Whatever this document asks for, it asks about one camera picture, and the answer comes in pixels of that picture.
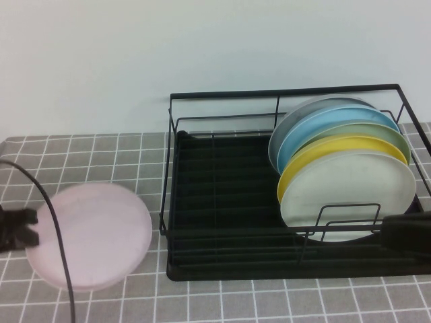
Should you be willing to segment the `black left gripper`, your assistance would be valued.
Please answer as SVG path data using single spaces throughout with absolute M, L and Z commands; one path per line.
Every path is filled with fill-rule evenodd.
M 38 233 L 28 227 L 23 227 L 19 230 L 19 242 L 15 236 L 15 231 L 21 224 L 35 225 L 37 223 L 37 210 L 5 210 L 1 207 L 1 251 L 21 250 L 23 248 L 22 246 L 38 246 Z

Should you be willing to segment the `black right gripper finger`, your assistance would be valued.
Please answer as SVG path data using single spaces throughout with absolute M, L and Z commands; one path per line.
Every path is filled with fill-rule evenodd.
M 430 260 L 430 241 L 421 236 L 390 237 L 387 239 L 387 248 L 415 258 Z
M 430 212 L 386 216 L 383 219 L 380 231 L 383 236 L 429 236 Z

